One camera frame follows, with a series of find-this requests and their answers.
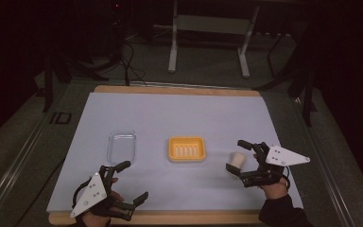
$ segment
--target yellow container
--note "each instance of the yellow container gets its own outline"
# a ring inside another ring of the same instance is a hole
[[[173,162],[201,162],[206,156],[204,140],[198,136],[172,137],[168,156]]]

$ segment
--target clear plastic tray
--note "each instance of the clear plastic tray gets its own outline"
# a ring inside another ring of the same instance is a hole
[[[115,166],[125,161],[133,162],[135,146],[135,131],[113,131],[109,136],[108,163]]]
[[[172,162],[201,162],[206,156],[204,140],[198,136],[172,137],[168,156]]]

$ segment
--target orange tray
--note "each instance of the orange tray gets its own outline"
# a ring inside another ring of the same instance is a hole
[[[170,138],[168,152],[173,162],[201,162],[206,156],[204,140],[198,136]]]

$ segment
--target tabletop sheet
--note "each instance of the tabletop sheet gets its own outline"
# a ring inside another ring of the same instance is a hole
[[[248,161],[243,171],[255,170],[253,151],[237,145],[279,145],[266,103],[260,96],[187,96],[91,93],[48,204],[48,212],[70,211],[73,193],[107,166],[112,131],[135,131],[136,153],[131,167],[115,173],[112,187],[127,202],[148,191],[139,210],[260,209],[265,196],[257,187],[245,188],[225,165],[240,151]],[[173,136],[200,136],[206,158],[201,163],[176,164],[167,157]],[[303,207],[290,174],[289,194]]]

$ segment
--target floor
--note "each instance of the floor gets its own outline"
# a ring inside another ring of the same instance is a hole
[[[253,36],[247,53],[251,77],[243,79],[235,46],[197,42],[196,35],[182,36],[177,71],[169,74],[169,33],[159,31],[153,43],[130,34],[126,40],[132,48],[125,45],[123,56],[130,61],[131,85],[249,90],[273,79],[266,56],[275,39]],[[272,54],[276,70],[283,67],[294,46],[289,37],[282,39]],[[124,84],[122,64],[99,74],[110,79],[104,84]],[[61,162],[87,95],[103,84],[77,71],[72,75],[70,84],[55,83],[55,102],[48,113],[42,113],[43,98],[33,96],[0,130],[0,226],[51,226],[45,210]],[[313,157],[311,164],[291,168],[308,218],[316,226],[363,226],[363,176],[344,137],[318,90],[313,97],[317,109],[311,113],[313,126],[305,126],[302,105],[286,94],[289,82],[261,95],[282,145]],[[54,124],[50,121],[54,113],[71,113],[72,120],[67,125]]]

